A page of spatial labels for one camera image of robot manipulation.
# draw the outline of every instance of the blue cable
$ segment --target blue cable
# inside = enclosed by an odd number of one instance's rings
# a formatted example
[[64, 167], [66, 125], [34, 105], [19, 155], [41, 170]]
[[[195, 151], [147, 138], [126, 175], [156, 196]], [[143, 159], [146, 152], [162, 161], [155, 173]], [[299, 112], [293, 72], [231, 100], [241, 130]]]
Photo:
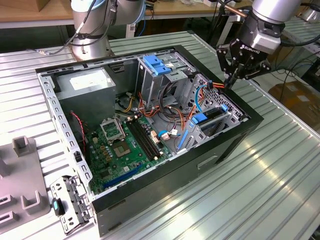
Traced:
[[158, 137], [160, 138], [163, 134], [166, 134], [166, 133], [167, 133], [167, 131], [163, 130], [163, 131], [159, 132]]
[[146, 28], [146, 18], [144, 18], [143, 28], [142, 28], [142, 31], [140, 32], [140, 34], [138, 35], [138, 37], [141, 36], [141, 34], [144, 32], [145, 28]]
[[200, 107], [200, 105], [199, 105], [199, 103], [198, 103], [198, 94], [199, 94], [199, 91], [200, 91], [200, 89], [202, 89], [202, 88], [204, 88], [204, 87], [206, 87], [207, 85], [201, 85], [201, 86], [199, 86], [198, 88], [197, 88], [197, 90], [196, 90], [196, 92], [195, 92], [195, 105], [196, 105], [196, 108], [200, 111], [200, 112], [202, 112], [202, 109], [201, 109], [201, 107]]

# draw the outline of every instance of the ram slot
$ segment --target ram slot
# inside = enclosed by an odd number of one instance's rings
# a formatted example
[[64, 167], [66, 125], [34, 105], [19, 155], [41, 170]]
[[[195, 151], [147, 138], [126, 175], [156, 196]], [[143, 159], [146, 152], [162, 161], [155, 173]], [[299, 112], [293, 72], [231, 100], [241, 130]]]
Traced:
[[160, 157], [160, 153], [159, 153], [158, 149], [156, 148], [156, 146], [154, 145], [152, 140], [149, 138], [149, 136], [146, 133], [146, 131], [139, 124], [139, 122], [137, 122], [137, 121], [133, 122], [133, 125], [136, 127], [138, 132], [141, 134], [142, 138], [145, 140], [145, 142], [147, 143], [148, 147], [151, 148], [152, 154], [154, 155], [153, 157]]
[[127, 123], [127, 127], [150, 161], [160, 156], [159, 151], [138, 122], [129, 122]]

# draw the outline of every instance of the cardboard box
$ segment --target cardboard box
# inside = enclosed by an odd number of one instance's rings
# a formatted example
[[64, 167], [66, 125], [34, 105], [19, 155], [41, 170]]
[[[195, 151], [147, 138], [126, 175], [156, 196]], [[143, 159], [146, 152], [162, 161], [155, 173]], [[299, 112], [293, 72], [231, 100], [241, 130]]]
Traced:
[[40, 12], [50, 0], [0, 0], [0, 5]]
[[[277, 84], [268, 93], [279, 101], [282, 87]], [[320, 130], [320, 97], [303, 83], [286, 83], [281, 103], [315, 131]]]

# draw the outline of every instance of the yellow cable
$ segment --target yellow cable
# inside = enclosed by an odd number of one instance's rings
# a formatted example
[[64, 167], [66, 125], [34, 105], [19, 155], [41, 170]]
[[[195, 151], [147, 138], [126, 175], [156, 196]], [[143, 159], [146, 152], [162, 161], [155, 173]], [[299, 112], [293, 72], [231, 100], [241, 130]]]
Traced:
[[134, 98], [133, 97], [130, 97], [130, 103], [129, 103], [129, 106], [127, 107], [126, 110], [124, 110], [123, 112], [124, 113], [127, 113], [130, 111], [131, 107], [132, 107], [132, 102], [133, 102]]

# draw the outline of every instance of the motherboard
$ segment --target motherboard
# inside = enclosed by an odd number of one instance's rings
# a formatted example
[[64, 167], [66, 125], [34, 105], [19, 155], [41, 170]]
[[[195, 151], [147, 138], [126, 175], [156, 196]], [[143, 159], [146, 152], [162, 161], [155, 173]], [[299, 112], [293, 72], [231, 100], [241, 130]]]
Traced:
[[95, 194], [172, 156], [144, 116], [122, 122], [104, 121], [101, 128], [85, 136], [86, 157], [93, 176], [90, 188]]

